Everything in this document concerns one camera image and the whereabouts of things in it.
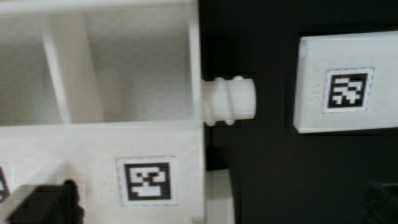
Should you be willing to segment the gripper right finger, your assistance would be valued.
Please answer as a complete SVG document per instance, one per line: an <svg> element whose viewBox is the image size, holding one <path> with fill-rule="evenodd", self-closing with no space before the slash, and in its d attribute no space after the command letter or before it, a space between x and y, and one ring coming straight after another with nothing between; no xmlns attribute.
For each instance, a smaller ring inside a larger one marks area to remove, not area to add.
<svg viewBox="0 0 398 224"><path fill-rule="evenodd" d="M398 224L398 184L368 184L361 224Z"/></svg>

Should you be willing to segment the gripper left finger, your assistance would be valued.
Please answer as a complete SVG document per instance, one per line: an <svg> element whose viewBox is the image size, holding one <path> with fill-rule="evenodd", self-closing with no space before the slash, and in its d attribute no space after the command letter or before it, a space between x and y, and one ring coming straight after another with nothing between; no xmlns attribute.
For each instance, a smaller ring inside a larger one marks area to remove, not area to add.
<svg viewBox="0 0 398 224"><path fill-rule="evenodd" d="M0 224L84 224L78 186L23 185L0 204Z"/></svg>

